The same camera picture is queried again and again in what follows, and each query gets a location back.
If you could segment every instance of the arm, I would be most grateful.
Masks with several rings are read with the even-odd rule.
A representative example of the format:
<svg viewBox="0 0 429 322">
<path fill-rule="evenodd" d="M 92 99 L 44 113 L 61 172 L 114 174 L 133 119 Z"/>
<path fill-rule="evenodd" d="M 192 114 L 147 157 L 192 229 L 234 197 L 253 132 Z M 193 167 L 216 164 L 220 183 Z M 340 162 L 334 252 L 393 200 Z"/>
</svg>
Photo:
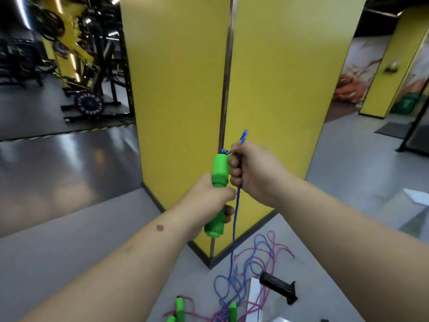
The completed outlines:
<svg viewBox="0 0 429 322">
<path fill-rule="evenodd" d="M 22 321 L 145 321 L 180 251 L 236 196 L 203 177 L 170 210 L 31 311 Z M 227 221 L 233 208 L 227 206 Z"/>
<path fill-rule="evenodd" d="M 233 153 L 231 183 L 280 211 L 367 322 L 429 321 L 429 246 L 293 176 L 271 151 L 246 141 Z"/>
</svg>

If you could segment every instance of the blue rope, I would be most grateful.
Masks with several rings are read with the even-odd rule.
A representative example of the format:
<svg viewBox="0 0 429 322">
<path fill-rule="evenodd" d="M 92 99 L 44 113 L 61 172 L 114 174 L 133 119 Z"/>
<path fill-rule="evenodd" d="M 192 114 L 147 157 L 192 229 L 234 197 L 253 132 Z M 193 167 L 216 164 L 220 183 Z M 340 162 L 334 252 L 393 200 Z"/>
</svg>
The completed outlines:
<svg viewBox="0 0 429 322">
<path fill-rule="evenodd" d="M 247 137 L 247 130 L 245 130 L 243 132 L 243 135 L 240 138 L 240 145 L 242 145 L 245 141 L 246 141 L 246 137 Z M 225 155 L 229 155 L 231 154 L 231 151 L 227 151 L 225 149 L 223 149 L 221 151 L 222 154 Z M 239 167 L 241 166 L 241 159 L 242 157 L 239 156 Z M 265 244 L 268 247 L 269 253 L 270 253 L 270 257 L 274 258 L 274 251 L 271 248 L 270 244 L 268 243 L 267 239 L 265 238 L 265 236 L 263 236 L 262 234 L 257 234 L 254 237 L 254 250 L 252 255 L 244 262 L 243 265 L 243 281 L 241 282 L 239 280 L 238 277 L 238 265 L 236 265 L 235 267 L 233 267 L 233 259 L 234 259 L 234 248 L 235 248 L 235 241 L 236 241 L 236 223 L 237 223 L 237 213 L 239 211 L 239 202 L 240 202 L 240 190 L 241 190 L 241 186 L 239 186 L 237 188 L 237 199 L 236 199 L 236 209 L 235 209 L 235 214 L 234 214 L 234 222 L 233 222 L 233 243 L 232 243 L 232 251 L 231 251 L 231 256 L 229 258 L 229 276 L 222 276 L 219 275 L 214 279 L 214 291 L 216 292 L 217 296 L 219 297 L 219 304 L 222 306 L 221 310 L 219 312 L 221 312 L 217 318 L 217 321 L 225 321 L 227 320 L 228 314 L 229 314 L 229 310 L 228 307 L 230 306 L 230 304 L 233 301 L 237 302 L 237 306 L 239 306 L 241 304 L 241 302 L 243 302 L 246 299 L 246 294 L 247 294 L 247 274 L 248 274 L 248 269 L 250 268 L 250 271 L 256 275 L 256 276 L 260 276 L 260 274 L 263 271 L 263 264 L 264 262 L 262 262 L 261 259 L 256 258 L 255 254 L 257 252 L 257 248 L 260 244 Z M 256 239 L 258 236 L 261 236 L 264 240 L 256 242 Z M 254 270 L 254 266 L 257 266 L 260 268 L 260 271 L 255 271 Z M 228 290 L 225 296 L 222 296 L 219 294 L 219 292 L 217 291 L 216 288 L 216 282 L 218 279 L 224 279 L 227 281 L 228 283 Z M 231 288 L 234 290 L 235 295 L 233 295 L 233 297 L 231 299 L 229 299 L 228 301 L 226 301 L 226 299 L 229 296 L 229 293 L 231 291 Z"/>
</svg>

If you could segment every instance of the hand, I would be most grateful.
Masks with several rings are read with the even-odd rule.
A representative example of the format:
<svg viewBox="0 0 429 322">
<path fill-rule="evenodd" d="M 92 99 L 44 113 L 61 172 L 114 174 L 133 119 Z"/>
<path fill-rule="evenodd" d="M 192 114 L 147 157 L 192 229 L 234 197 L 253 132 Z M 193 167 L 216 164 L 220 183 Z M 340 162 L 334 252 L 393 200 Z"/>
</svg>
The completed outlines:
<svg viewBox="0 0 429 322">
<path fill-rule="evenodd" d="M 239 168 L 238 156 L 242 156 Z M 282 183 L 291 174 L 271 151 L 246 141 L 231 147 L 228 158 L 231 184 L 241 186 L 256 201 L 271 208 L 277 206 L 281 197 Z"/>
<path fill-rule="evenodd" d="M 237 191 L 233 188 L 215 188 L 212 185 L 212 175 L 205 173 L 174 206 L 186 214 L 190 220 L 194 236 L 198 235 L 201 228 L 211 221 L 225 206 L 225 223 L 231 221 L 234 208 L 225 205 L 236 198 Z"/>
</svg>

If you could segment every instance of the black floor mat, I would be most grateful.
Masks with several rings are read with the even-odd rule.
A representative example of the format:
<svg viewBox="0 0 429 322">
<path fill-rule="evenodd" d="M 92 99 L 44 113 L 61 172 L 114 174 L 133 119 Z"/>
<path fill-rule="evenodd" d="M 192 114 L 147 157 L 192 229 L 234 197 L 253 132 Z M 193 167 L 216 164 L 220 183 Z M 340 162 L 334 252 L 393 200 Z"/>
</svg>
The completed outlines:
<svg viewBox="0 0 429 322">
<path fill-rule="evenodd" d="M 43 83 L 43 88 L 31 80 L 25 89 L 0 86 L 0 141 L 135 123 L 135 119 L 66 123 L 63 117 L 71 113 L 63 112 L 60 106 L 72 104 L 73 98 L 64 95 L 55 76 L 48 75 Z M 124 113 L 128 108 L 108 106 L 105 113 L 111 114 L 112 110 Z"/>
<path fill-rule="evenodd" d="M 389 122 L 382 128 L 375 131 L 375 133 L 383 134 L 385 136 L 392 136 L 398 139 L 404 139 L 410 127 L 410 124 Z"/>
</svg>

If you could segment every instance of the forearm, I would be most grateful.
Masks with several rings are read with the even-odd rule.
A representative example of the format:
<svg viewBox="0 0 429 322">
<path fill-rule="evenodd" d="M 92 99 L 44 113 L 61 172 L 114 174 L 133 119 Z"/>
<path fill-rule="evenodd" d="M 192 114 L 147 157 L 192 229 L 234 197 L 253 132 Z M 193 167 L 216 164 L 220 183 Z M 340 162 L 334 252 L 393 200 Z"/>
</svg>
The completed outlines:
<svg viewBox="0 0 429 322">
<path fill-rule="evenodd" d="M 429 321 L 429 247 L 296 177 L 278 209 L 367 322 Z"/>
<path fill-rule="evenodd" d="M 191 226 L 172 209 L 68 284 L 24 321 L 145 321 L 186 242 Z"/>
</svg>

